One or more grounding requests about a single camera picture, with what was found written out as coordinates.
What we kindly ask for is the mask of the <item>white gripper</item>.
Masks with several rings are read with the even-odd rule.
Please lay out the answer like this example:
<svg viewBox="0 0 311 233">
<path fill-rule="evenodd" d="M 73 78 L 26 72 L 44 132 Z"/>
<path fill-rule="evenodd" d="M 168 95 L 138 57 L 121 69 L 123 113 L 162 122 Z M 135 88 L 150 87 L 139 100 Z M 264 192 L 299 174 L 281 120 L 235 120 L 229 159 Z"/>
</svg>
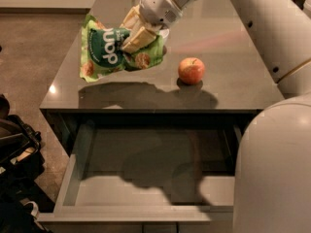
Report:
<svg viewBox="0 0 311 233">
<path fill-rule="evenodd" d="M 123 22 L 122 28 L 129 29 L 129 36 L 124 40 L 121 49 L 127 53 L 134 53 L 147 46 L 156 39 L 157 28 L 135 25 L 145 21 L 151 25 L 171 27 L 183 13 L 174 0 L 140 0 L 139 5 L 133 6 Z"/>
</svg>

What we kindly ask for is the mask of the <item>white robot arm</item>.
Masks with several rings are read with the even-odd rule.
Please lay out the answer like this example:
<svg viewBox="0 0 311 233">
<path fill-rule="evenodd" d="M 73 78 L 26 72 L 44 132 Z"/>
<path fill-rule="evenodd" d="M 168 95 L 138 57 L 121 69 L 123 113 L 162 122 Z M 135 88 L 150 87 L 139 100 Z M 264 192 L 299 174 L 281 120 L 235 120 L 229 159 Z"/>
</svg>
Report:
<svg viewBox="0 0 311 233">
<path fill-rule="evenodd" d="M 227 0 L 269 76 L 231 63 L 218 82 L 229 112 L 259 109 L 242 136 L 235 167 L 232 233 L 311 233 L 311 19 L 292 0 Z M 124 25 L 134 46 L 149 43 L 143 28 L 169 27 L 189 5 L 200 12 L 188 27 L 212 29 L 217 0 L 140 0 Z"/>
</svg>

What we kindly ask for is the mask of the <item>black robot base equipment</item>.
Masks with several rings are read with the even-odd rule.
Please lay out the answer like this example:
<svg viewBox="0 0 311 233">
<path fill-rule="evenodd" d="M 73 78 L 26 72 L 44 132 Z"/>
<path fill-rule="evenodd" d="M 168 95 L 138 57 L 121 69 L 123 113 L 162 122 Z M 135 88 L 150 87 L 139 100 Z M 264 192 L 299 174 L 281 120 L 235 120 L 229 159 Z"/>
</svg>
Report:
<svg viewBox="0 0 311 233">
<path fill-rule="evenodd" d="M 22 204 L 15 189 L 27 185 L 43 172 L 41 133 L 19 116 L 10 115 L 10 103 L 0 95 L 1 233 L 53 233 L 38 221 L 39 205 Z"/>
</svg>

